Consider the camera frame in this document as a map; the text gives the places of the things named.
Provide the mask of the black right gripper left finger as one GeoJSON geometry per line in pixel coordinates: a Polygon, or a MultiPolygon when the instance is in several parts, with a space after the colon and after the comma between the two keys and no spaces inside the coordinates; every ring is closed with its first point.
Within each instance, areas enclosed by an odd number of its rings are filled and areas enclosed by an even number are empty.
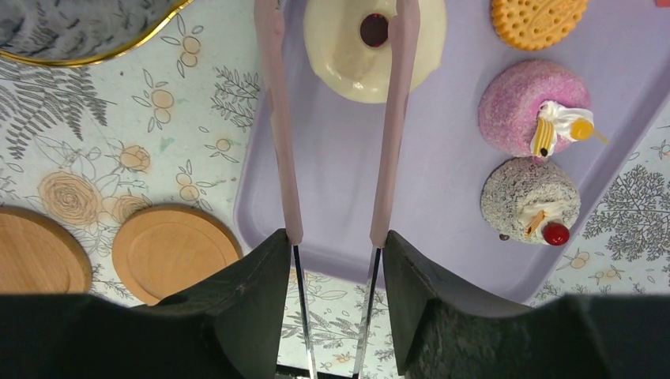
{"type": "Polygon", "coordinates": [[[272,378],[291,258],[285,230],[154,306],[4,295],[4,378],[272,378]]]}

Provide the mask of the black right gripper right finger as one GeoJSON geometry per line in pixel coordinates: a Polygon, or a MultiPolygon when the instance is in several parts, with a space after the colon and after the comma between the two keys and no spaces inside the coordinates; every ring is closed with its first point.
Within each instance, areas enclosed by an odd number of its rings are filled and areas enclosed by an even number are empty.
{"type": "Polygon", "coordinates": [[[382,254],[397,370],[407,378],[666,378],[666,295],[565,295],[532,308],[425,257],[382,254]]]}

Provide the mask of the pink handled tongs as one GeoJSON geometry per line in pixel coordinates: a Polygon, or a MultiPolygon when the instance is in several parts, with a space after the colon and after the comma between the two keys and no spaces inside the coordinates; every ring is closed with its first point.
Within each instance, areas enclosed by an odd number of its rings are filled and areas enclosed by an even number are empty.
{"type": "MultiPolygon", "coordinates": [[[[361,374],[366,356],[378,269],[390,230],[397,166],[408,98],[411,92],[417,41],[420,34],[420,4],[417,1],[399,1],[396,4],[396,10],[396,16],[392,17],[389,22],[389,39],[392,50],[390,86],[386,102],[381,158],[371,222],[372,251],[367,274],[366,298],[359,324],[356,359],[352,374],[354,378],[361,374]]],[[[265,98],[270,108],[271,130],[277,157],[285,231],[290,243],[290,252],[295,263],[298,280],[307,367],[309,376],[316,378],[318,377],[318,369],[314,355],[304,269],[299,254],[299,244],[303,240],[303,223],[292,146],[288,86],[282,57],[285,21],[284,14],[277,7],[277,2],[254,2],[254,26],[262,63],[265,98]]]]}

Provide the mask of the three-tier glass cake stand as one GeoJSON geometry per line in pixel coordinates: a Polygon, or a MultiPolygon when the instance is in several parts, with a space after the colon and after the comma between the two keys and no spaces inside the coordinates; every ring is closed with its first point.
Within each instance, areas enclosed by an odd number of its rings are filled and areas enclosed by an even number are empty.
{"type": "Polygon", "coordinates": [[[1,2],[1,56],[47,67],[78,67],[141,46],[190,4],[182,1],[1,2]]]}

